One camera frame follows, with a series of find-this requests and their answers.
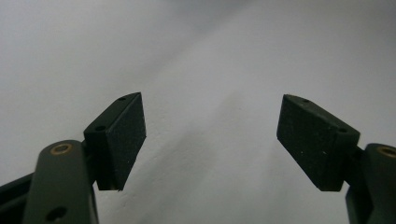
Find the round hole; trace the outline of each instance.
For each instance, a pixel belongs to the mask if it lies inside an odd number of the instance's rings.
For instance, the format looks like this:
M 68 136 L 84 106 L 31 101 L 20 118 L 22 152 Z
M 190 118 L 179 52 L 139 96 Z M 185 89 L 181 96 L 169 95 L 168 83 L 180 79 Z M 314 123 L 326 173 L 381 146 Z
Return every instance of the round hole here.
M 57 207 L 47 214 L 46 220 L 50 222 L 60 221 L 66 215 L 67 209 L 65 207 Z
M 396 159 L 396 149 L 391 147 L 379 147 L 378 151 L 388 157 Z
M 60 145 L 58 145 L 56 147 L 53 147 L 50 150 L 50 153 L 52 155 L 58 156 L 58 155 L 62 155 L 64 153 L 69 152 L 70 149 L 72 149 L 72 145 L 71 144 L 68 144 L 68 143 L 67 144 L 60 144 Z
M 340 132 L 340 133 L 347 133 L 347 129 L 345 129 L 345 128 L 340 128 L 340 129 L 338 129 L 338 132 Z
M 106 126 L 98 126 L 98 127 L 95 128 L 95 130 L 97 132 L 100 132 L 100 131 L 104 130 L 105 128 L 106 128 Z

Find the copper-colored ring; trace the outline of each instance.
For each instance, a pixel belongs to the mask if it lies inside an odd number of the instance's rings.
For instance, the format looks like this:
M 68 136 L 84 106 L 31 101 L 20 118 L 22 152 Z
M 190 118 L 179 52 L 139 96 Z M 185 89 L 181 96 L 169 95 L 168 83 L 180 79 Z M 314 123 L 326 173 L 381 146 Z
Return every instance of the copper-colored ring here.
M 60 148 L 60 147 L 65 147 L 65 149 L 63 149 L 63 150 L 57 150 L 57 149 Z M 53 147 L 53 148 L 50 150 L 50 154 L 52 154 L 52 155 L 54 155 L 54 156 L 59 156 L 59 155 L 62 155 L 62 154 L 64 154 L 64 153 L 69 152 L 72 148 L 73 148 L 73 146 L 72 146 L 71 144 L 69 144 L 69 143 L 63 143 L 63 144 L 60 144 L 60 145 L 58 145 L 58 146 Z
M 393 147 L 379 147 L 377 150 L 387 157 L 396 159 L 396 149 Z

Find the white surface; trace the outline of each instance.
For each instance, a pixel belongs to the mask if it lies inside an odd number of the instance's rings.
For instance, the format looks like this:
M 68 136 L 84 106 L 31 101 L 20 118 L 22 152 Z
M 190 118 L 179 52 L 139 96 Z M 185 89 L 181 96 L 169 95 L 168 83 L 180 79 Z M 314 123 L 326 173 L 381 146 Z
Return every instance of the white surface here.
M 1 1 L 0 185 L 142 91 L 148 138 L 106 223 L 347 223 L 276 140 L 310 99 L 396 146 L 394 1 Z

